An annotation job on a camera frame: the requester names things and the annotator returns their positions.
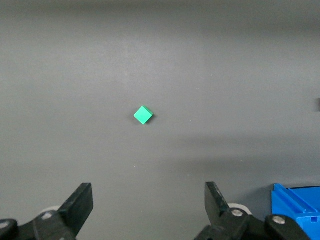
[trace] metal screw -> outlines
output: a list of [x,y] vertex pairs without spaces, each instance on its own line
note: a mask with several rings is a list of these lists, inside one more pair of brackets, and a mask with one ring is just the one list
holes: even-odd
[[244,214],[242,211],[238,210],[238,209],[234,209],[232,210],[232,214],[235,217],[242,217],[242,215]]
[[7,221],[5,221],[5,222],[3,222],[3,223],[0,223],[0,230],[1,229],[5,229],[6,227],[8,227],[9,226],[9,222],[7,222]]
[[52,217],[52,213],[46,212],[41,218],[42,220],[47,220]]
[[286,223],[286,220],[284,220],[282,217],[280,217],[280,216],[274,216],[273,218],[272,218],[272,220],[276,223],[276,224],[281,224],[281,225],[283,225],[283,224],[285,224]]

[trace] green cube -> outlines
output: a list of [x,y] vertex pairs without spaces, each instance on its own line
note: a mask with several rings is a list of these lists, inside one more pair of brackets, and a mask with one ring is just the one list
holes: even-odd
[[134,117],[143,125],[148,122],[153,113],[146,106],[140,107],[140,109],[134,114]]

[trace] gray table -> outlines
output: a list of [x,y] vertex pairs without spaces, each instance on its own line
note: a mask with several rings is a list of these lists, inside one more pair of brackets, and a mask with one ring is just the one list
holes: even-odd
[[318,0],[3,0],[0,218],[91,182],[79,240],[191,240],[215,181],[263,219],[320,185],[319,97]]

